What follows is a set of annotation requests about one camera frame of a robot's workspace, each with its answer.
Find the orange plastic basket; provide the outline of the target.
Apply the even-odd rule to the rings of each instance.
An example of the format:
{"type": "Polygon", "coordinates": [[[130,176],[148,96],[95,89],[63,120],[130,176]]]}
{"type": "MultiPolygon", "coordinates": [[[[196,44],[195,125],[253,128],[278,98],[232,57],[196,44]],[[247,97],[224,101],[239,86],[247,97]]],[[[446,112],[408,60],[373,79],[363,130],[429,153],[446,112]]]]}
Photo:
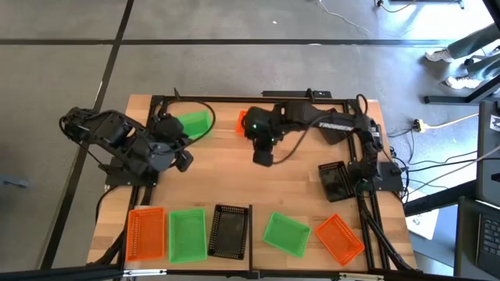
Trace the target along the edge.
{"type": "Polygon", "coordinates": [[[236,134],[239,135],[239,136],[242,136],[242,137],[245,135],[245,128],[244,128],[244,125],[243,125],[243,121],[244,121],[244,118],[245,118],[246,114],[247,114],[246,111],[240,111],[239,112],[239,116],[238,116],[236,127],[235,127],[236,134]]]}
{"type": "Polygon", "coordinates": [[[127,219],[126,262],[165,256],[166,214],[163,207],[137,208],[127,219]]]}
{"type": "Polygon", "coordinates": [[[332,215],[317,226],[315,234],[341,266],[348,265],[365,250],[364,243],[338,214],[332,215]]]}

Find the green plastic basket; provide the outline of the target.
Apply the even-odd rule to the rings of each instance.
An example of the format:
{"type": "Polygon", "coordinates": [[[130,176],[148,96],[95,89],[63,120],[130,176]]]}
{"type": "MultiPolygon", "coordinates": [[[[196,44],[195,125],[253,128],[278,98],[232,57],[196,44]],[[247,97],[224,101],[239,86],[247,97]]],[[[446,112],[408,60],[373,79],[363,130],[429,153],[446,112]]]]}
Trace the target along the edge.
{"type": "Polygon", "coordinates": [[[169,214],[169,262],[186,263],[207,259],[205,210],[189,209],[169,214]]]}
{"type": "Polygon", "coordinates": [[[297,220],[273,212],[263,235],[263,241],[295,257],[302,258],[311,228],[297,220]]]}
{"type": "Polygon", "coordinates": [[[211,126],[211,117],[208,111],[184,114],[177,117],[184,127],[183,132],[191,139],[203,135],[211,126]]]}

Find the black plastic basket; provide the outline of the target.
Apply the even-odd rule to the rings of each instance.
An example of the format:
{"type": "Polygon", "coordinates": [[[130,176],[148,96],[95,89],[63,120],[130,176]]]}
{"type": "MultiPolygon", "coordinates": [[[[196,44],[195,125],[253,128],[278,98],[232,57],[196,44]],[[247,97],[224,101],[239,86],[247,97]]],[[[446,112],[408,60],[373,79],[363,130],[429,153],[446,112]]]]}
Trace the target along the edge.
{"type": "Polygon", "coordinates": [[[348,171],[343,162],[331,162],[318,166],[320,182],[329,202],[355,197],[348,171]]]}
{"type": "Polygon", "coordinates": [[[348,137],[348,130],[341,130],[341,127],[346,127],[350,118],[345,117],[345,115],[342,117],[331,117],[332,114],[338,113],[335,108],[330,108],[327,112],[330,116],[318,123],[318,129],[329,145],[335,145],[348,137]]]}
{"type": "Polygon", "coordinates": [[[212,218],[208,255],[243,260],[248,233],[248,208],[216,205],[212,218]]]}

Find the black shelf divider bar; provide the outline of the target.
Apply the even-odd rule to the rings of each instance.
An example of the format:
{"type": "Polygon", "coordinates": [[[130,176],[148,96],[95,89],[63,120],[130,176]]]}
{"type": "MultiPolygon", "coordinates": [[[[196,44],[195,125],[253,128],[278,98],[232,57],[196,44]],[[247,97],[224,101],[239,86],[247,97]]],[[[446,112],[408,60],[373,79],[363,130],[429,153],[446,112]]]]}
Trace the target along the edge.
{"type": "Polygon", "coordinates": [[[253,274],[253,205],[248,206],[248,271],[253,274]]]}

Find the white paper sheet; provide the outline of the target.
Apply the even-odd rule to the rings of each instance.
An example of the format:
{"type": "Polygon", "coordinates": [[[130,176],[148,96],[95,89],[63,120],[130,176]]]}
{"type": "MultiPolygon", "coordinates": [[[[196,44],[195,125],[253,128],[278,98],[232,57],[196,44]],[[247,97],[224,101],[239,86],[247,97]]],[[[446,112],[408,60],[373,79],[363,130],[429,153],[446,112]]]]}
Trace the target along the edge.
{"type": "Polygon", "coordinates": [[[432,240],[438,222],[439,211],[437,209],[418,215],[406,217],[408,230],[427,240],[432,240]]]}

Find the black diagonal desk bar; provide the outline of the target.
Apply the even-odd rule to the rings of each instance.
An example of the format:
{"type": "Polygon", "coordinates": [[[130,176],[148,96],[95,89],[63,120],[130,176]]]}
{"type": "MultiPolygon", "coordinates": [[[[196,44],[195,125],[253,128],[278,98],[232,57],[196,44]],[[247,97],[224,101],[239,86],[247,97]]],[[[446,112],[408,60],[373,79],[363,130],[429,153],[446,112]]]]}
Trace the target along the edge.
{"type": "Polygon", "coordinates": [[[456,205],[460,197],[476,198],[476,180],[462,183],[447,190],[439,191],[435,194],[419,197],[409,201],[404,212],[406,217],[430,212],[434,209],[456,205]]]}

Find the black desk foot bar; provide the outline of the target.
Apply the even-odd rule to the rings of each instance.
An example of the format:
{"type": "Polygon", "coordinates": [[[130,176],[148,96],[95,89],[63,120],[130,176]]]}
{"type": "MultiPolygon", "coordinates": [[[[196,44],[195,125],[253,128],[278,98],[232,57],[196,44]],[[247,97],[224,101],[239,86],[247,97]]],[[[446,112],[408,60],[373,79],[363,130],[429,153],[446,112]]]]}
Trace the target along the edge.
{"type": "Polygon", "coordinates": [[[423,102],[431,105],[479,105],[482,101],[500,101],[500,75],[467,96],[423,97],[423,102]]]}

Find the person's white shoe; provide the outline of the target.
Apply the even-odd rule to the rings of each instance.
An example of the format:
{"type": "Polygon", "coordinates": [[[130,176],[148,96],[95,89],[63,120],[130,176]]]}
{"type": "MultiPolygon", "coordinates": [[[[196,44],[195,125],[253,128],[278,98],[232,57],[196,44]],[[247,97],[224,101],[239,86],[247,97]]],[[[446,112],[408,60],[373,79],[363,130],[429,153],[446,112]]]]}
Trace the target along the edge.
{"type": "Polygon", "coordinates": [[[445,84],[456,90],[460,89],[474,89],[481,84],[480,80],[471,78],[470,76],[449,76],[445,80],[445,84]]]}
{"type": "Polygon", "coordinates": [[[427,51],[425,52],[424,57],[431,62],[442,61],[446,63],[451,63],[454,60],[446,48],[438,51],[427,51]]]}

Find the grey computer case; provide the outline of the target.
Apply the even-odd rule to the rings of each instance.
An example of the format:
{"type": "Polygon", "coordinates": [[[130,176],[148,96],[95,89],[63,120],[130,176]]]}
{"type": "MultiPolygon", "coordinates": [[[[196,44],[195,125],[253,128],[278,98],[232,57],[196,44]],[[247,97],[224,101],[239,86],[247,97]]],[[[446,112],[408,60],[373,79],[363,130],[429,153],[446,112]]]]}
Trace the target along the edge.
{"type": "Polygon", "coordinates": [[[500,207],[500,113],[497,104],[482,101],[479,107],[478,155],[492,152],[477,164],[478,199],[500,207]]]}

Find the dark laptop keyboard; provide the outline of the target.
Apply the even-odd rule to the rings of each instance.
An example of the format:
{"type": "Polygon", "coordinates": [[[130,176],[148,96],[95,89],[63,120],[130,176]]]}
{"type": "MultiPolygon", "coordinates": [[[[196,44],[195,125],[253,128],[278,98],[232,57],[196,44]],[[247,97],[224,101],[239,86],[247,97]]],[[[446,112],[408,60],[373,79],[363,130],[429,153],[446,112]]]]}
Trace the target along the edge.
{"type": "Polygon", "coordinates": [[[500,209],[461,197],[457,214],[454,276],[500,281],[500,209]]]}

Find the black aluminium table frame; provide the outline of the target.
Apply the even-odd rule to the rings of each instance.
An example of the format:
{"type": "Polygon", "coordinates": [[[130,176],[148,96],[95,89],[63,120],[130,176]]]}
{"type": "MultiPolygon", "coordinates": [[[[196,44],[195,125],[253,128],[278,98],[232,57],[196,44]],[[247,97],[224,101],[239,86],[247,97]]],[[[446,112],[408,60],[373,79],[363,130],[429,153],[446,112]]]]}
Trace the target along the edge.
{"type": "MultiPolygon", "coordinates": [[[[203,261],[170,263],[168,258],[127,262],[128,269],[166,269],[167,274],[236,275],[265,277],[272,274],[300,278],[328,278],[336,272],[366,272],[381,268],[384,252],[374,232],[363,221],[354,198],[331,203],[321,187],[318,166],[328,162],[352,164],[362,157],[355,135],[329,145],[317,129],[311,129],[293,158],[271,167],[252,161],[249,140],[234,132],[238,114],[252,106],[271,109],[274,98],[183,97],[173,103],[173,114],[201,110],[211,105],[216,113],[212,132],[194,144],[194,161],[188,171],[162,173],[152,191],[151,203],[167,212],[204,209],[206,222],[213,220],[217,204],[248,208],[253,205],[253,274],[248,271],[248,233],[243,260],[208,257],[203,261]],[[364,243],[365,250],[348,265],[339,265],[315,233],[311,233],[302,258],[263,241],[273,212],[279,212],[315,229],[338,214],[364,243]]],[[[274,149],[275,159],[291,150],[301,133],[290,133],[274,149]]]]}

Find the silver frame bracket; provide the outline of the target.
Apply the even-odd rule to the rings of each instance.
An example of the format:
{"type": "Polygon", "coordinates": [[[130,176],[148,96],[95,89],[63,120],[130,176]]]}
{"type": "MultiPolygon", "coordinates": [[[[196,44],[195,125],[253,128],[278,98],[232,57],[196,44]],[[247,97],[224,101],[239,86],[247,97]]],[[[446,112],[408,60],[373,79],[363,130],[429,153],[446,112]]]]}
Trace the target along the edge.
{"type": "Polygon", "coordinates": [[[384,281],[384,277],[364,273],[341,272],[337,281],[384,281]]]}
{"type": "Polygon", "coordinates": [[[128,269],[123,271],[123,277],[162,276],[166,274],[166,269],[128,269]]]}

